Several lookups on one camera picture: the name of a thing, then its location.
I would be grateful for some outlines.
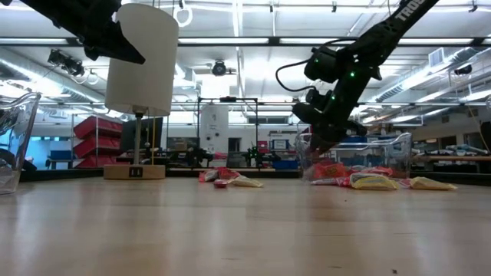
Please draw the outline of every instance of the black pole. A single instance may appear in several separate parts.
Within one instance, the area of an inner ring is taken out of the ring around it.
[[[257,157],[259,157],[259,138],[258,138],[258,131],[259,131],[259,105],[258,105],[258,99],[254,99],[255,101],[255,149],[257,152]],[[259,164],[257,162],[257,157],[255,159],[255,167],[261,170],[259,168]]]
[[[168,149],[169,149],[169,116],[167,116],[167,126],[166,126],[166,160],[169,160]]]
[[[197,149],[195,150],[201,150],[201,141],[200,141],[200,138],[199,138],[199,108],[200,108],[200,104],[201,104],[201,97],[198,97],[198,110],[197,110],[197,113],[198,113],[198,120],[197,120],[197,125],[196,125],[196,138],[198,140],[197,142]]]

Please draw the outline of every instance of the fluorescent light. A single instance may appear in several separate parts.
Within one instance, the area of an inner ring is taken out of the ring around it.
[[[487,97],[489,95],[491,95],[491,90],[485,90],[485,91],[481,91],[481,92],[472,93],[469,96],[466,96],[466,97],[459,99],[459,101],[478,100],[478,99],[482,99],[484,97]]]
[[[52,95],[45,95],[42,94],[43,97],[71,97],[70,94],[52,94]]]
[[[395,122],[395,123],[399,123],[399,122],[405,122],[405,121],[408,121],[408,120],[412,120],[412,119],[415,119],[417,117],[418,117],[418,115],[400,116],[400,117],[394,118],[394,119],[392,119],[390,121],[391,122]]]
[[[0,44],[63,44],[68,45],[64,38],[0,38]]]
[[[436,115],[438,113],[442,113],[445,110],[448,110],[448,107],[445,107],[445,108],[442,108],[442,109],[439,109],[439,110],[430,111],[430,112],[424,114],[424,116],[433,116],[433,115]]]
[[[374,108],[374,109],[381,109],[383,108],[381,104],[372,104],[372,103],[367,103],[365,104],[368,108]]]
[[[377,118],[375,116],[372,116],[372,117],[368,117],[368,118],[364,118],[362,120],[362,123],[370,123],[370,122],[373,122],[375,121]]]
[[[326,42],[330,42],[333,40],[336,40],[337,38],[280,38],[279,43],[280,44],[319,44],[322,45]],[[333,44],[337,43],[351,43],[350,41],[339,41],[335,42]]]
[[[472,38],[402,38],[399,44],[469,44]]]
[[[416,100],[416,102],[417,103],[423,103],[423,102],[428,101],[428,100],[434,100],[434,99],[438,98],[439,96],[441,96],[445,93],[446,92],[444,92],[444,91],[431,93],[430,95],[426,95],[425,97],[422,97],[419,100]]]
[[[268,44],[268,38],[179,38],[184,44]]]

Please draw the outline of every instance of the metal frame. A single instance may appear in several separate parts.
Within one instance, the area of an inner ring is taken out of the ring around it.
[[[265,43],[248,43],[248,42],[230,42],[230,43],[183,43],[179,42],[179,47],[311,47],[311,46],[319,46],[319,43],[282,43],[282,39],[323,39],[326,41],[334,40],[334,39],[350,39],[349,41],[342,41],[334,44],[335,46],[347,46],[359,37],[183,37],[180,39],[209,39],[209,40],[218,40],[218,39],[239,39],[246,40],[248,38],[264,38],[267,40]],[[44,40],[44,43],[36,43],[35,40]],[[46,40],[54,40],[60,41],[65,40],[65,43],[54,42],[49,43]],[[458,38],[437,38],[437,37],[408,37],[404,39],[410,39],[414,41],[414,43],[399,43],[398,47],[412,47],[412,48],[424,48],[424,47],[477,47],[477,46],[491,46],[491,39],[486,37],[458,37]],[[441,39],[442,41],[448,39],[471,39],[470,43],[417,43],[417,40],[427,40],[427,39]],[[46,38],[46,37],[0,37],[0,46],[9,46],[9,47],[48,47],[48,48],[82,48],[83,45],[78,42],[77,38]]]
[[[234,98],[234,99],[236,100],[236,102],[242,101],[245,105],[248,105],[246,102],[247,100],[253,100],[255,103],[255,146],[257,147],[258,143],[259,143],[259,136],[258,136],[258,132],[259,132],[259,101],[258,101],[258,98]],[[201,98],[201,97],[198,97],[198,101],[197,101],[198,120],[197,120],[197,130],[196,130],[196,138],[198,139],[198,149],[201,148],[201,139],[199,138],[199,128],[200,128],[200,122],[201,122],[200,118],[199,118],[200,106],[201,106],[201,102],[204,100],[210,100],[210,103],[212,103],[214,100],[217,100],[220,102],[220,98]]]

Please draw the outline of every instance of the cable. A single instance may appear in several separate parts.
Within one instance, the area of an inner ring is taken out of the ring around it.
[[[472,109],[470,109],[470,106],[469,105],[467,105],[467,108],[469,108],[470,116],[473,118],[474,123],[476,123],[477,129],[479,131],[479,135],[481,136],[481,140],[483,141],[483,144],[486,147],[486,150],[488,151],[488,154],[490,154],[491,151],[489,151],[488,144],[486,143],[486,140],[484,139],[483,132],[481,131],[481,126],[479,125],[479,122],[477,121],[477,119],[474,117],[474,113],[473,113]]]
[[[285,85],[282,83],[282,81],[281,81],[281,80],[279,80],[279,76],[278,76],[279,71],[281,71],[281,70],[283,70],[283,69],[286,69],[286,68],[289,68],[289,67],[294,67],[294,66],[299,66],[299,65],[301,65],[301,64],[306,64],[306,63],[307,63],[309,60],[310,60],[310,59],[308,59],[308,60],[304,60],[304,61],[300,61],[300,62],[297,62],[297,63],[294,63],[294,64],[286,64],[286,65],[283,65],[283,66],[281,66],[280,68],[278,68],[278,70],[276,70],[276,74],[275,74],[275,76],[276,76],[276,81],[278,81],[278,84],[279,84],[281,87],[283,87],[283,89],[285,89],[286,91],[290,91],[290,92],[300,92],[300,91],[303,91],[303,90],[307,90],[307,89],[309,89],[309,88],[313,88],[313,89],[315,89],[315,86],[312,86],[312,85],[309,85],[309,86],[306,86],[306,87],[302,87],[302,88],[299,88],[299,89],[291,89],[291,88],[288,88],[288,87],[286,87],[286,86],[285,86]]]
[[[341,42],[341,41],[352,41],[352,40],[353,40],[352,38],[340,38],[340,39],[334,39],[334,40],[332,40],[332,41],[328,41],[328,42],[324,43],[324,44],[322,45],[322,47],[327,47],[327,46],[329,46],[330,44],[333,44],[333,43],[336,43],[336,42]],[[283,69],[286,69],[286,68],[289,68],[289,67],[294,67],[294,66],[299,66],[299,65],[301,65],[301,64],[306,64],[306,63],[308,63],[308,61],[310,61],[310,58],[309,58],[309,59],[307,59],[307,60],[304,60],[304,61],[299,61],[299,62],[294,63],[294,64],[286,64],[286,65],[283,65],[283,66],[281,66],[280,68],[278,68],[278,70],[276,70],[276,74],[275,74],[275,76],[276,76],[276,81],[278,81],[278,84],[279,84],[279,85],[280,85],[280,86],[281,86],[283,89],[285,89],[286,91],[290,91],[290,92],[300,92],[300,91],[307,90],[307,89],[316,89],[316,90],[317,90],[317,88],[316,88],[315,86],[313,86],[313,85],[308,85],[308,86],[306,86],[306,87],[302,87],[302,88],[299,88],[299,89],[291,89],[291,88],[286,87],[286,86],[285,86],[285,85],[282,83],[282,81],[281,81],[281,80],[279,80],[279,75],[278,75],[279,71],[281,71],[281,70],[283,70]]]

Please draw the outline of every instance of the security camera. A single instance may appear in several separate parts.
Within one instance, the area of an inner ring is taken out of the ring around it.
[[[216,61],[215,65],[213,66],[212,73],[217,77],[227,74],[227,67],[225,66],[225,63],[223,61]]]

